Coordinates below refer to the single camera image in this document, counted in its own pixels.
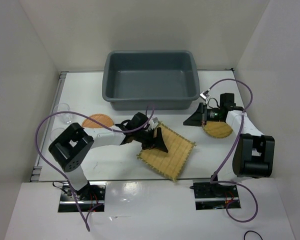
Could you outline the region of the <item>square bamboo mat tray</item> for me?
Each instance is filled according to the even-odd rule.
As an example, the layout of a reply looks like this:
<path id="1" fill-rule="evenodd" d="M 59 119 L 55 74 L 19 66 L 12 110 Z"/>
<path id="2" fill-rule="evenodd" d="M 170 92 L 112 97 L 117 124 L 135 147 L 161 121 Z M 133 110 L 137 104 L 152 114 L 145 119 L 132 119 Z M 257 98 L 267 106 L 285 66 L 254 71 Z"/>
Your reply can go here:
<path id="1" fill-rule="evenodd" d="M 178 134 L 162 122 L 157 127 L 161 128 L 168 152 L 158 149 L 141 150 L 137 159 L 166 179 L 176 182 L 196 143 Z"/>

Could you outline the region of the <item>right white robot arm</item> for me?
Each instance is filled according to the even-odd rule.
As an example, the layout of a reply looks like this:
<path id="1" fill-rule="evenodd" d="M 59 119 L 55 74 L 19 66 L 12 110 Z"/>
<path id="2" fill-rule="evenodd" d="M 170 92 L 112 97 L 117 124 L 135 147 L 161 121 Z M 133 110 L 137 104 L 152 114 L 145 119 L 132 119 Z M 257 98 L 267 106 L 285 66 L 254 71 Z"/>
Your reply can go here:
<path id="1" fill-rule="evenodd" d="M 205 127 L 209 122 L 222 122 L 236 134 L 232 170 L 237 177 L 266 178 L 273 171 L 275 139 L 259 131 L 244 108 L 235 103 L 208 108 L 200 103 L 183 125 Z"/>

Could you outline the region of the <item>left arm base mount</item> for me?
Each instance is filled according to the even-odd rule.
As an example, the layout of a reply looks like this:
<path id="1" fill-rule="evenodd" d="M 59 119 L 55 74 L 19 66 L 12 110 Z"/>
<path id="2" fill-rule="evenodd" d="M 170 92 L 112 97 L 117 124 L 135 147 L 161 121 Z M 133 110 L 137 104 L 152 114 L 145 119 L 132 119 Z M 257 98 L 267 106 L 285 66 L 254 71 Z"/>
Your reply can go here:
<path id="1" fill-rule="evenodd" d="M 59 213 L 76 213 L 78 212 L 75 199 L 83 213 L 104 212 L 105 210 L 105 181 L 91 181 L 88 192 L 73 196 L 69 185 L 62 181 L 53 181 L 52 186 L 60 190 L 58 205 Z"/>

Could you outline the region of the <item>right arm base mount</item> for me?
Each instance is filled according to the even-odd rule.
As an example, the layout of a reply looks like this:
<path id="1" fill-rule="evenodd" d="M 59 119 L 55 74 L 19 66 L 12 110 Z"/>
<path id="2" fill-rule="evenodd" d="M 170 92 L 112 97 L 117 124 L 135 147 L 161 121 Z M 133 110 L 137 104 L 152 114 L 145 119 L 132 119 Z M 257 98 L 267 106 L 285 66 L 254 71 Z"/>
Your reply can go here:
<path id="1" fill-rule="evenodd" d="M 201 210 L 240 209 L 240 199 L 235 185 L 211 184 L 208 180 L 194 180 L 189 187 L 194 194 L 195 208 Z"/>

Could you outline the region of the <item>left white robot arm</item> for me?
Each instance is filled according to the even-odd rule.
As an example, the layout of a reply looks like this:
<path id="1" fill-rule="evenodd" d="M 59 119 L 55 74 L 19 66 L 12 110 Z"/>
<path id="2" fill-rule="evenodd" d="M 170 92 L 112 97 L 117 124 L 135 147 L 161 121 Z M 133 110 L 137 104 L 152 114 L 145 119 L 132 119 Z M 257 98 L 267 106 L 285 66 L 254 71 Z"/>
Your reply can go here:
<path id="1" fill-rule="evenodd" d="M 59 164 L 69 180 L 71 193 L 78 200 L 84 200 L 90 193 L 90 183 L 81 167 L 89 150 L 104 146 L 122 146 L 133 141 L 141 143 L 143 150 L 156 149 L 168 153 L 162 130 L 156 125 L 147 124 L 140 127 L 140 123 L 129 123 L 125 120 L 106 128 L 84 128 L 78 123 L 67 127 L 49 146 L 48 151 Z"/>

